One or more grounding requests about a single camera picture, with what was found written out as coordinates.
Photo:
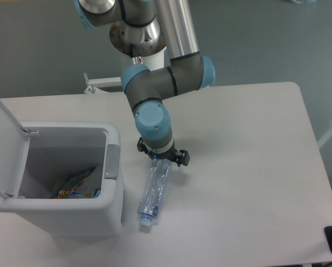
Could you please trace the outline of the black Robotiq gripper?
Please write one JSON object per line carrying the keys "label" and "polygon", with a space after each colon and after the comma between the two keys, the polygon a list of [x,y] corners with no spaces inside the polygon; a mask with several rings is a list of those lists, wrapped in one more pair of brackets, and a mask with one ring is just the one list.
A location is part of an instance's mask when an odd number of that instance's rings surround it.
{"label": "black Robotiq gripper", "polygon": [[175,144],[165,146],[162,149],[156,149],[154,151],[147,148],[142,137],[137,142],[137,149],[139,152],[146,154],[150,159],[158,160],[170,160],[177,164],[178,167],[188,166],[189,164],[189,152],[187,150],[177,150]]}

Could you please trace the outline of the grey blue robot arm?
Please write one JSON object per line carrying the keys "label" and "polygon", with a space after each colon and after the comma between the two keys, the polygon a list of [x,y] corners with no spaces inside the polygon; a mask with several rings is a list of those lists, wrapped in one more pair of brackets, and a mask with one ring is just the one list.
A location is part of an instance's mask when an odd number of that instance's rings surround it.
{"label": "grey blue robot arm", "polygon": [[[216,79],[212,60],[202,56],[187,1],[76,1],[83,24],[119,27],[118,47],[132,64],[121,75],[140,133],[137,148],[152,159],[189,164],[186,150],[177,150],[170,114],[163,100],[211,86]],[[167,49],[169,66],[151,70],[138,57]]]}

